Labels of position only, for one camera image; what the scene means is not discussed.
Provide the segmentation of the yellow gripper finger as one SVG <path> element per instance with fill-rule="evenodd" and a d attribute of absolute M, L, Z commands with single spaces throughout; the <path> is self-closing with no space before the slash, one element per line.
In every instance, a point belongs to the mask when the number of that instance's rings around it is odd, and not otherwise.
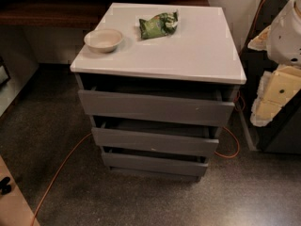
<path fill-rule="evenodd" d="M 269 37 L 270 29 L 271 26 L 265 27 L 258 36 L 256 36 L 248 43 L 247 48 L 255 51 L 265 51 L 267 47 L 266 42 Z"/>
<path fill-rule="evenodd" d="M 279 65 L 272 73 L 261 77 L 257 98 L 251 107 L 250 121 L 264 127 L 301 89 L 301 68 Z"/>

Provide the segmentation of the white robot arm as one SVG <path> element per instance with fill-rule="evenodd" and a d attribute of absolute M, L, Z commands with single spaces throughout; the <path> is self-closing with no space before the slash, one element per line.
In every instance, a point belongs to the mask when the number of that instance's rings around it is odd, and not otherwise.
<path fill-rule="evenodd" d="M 247 47 L 266 51 L 277 64 L 263 73 L 251 107 L 251 123 L 264 127 L 301 89 L 301 0 L 290 0 Z"/>

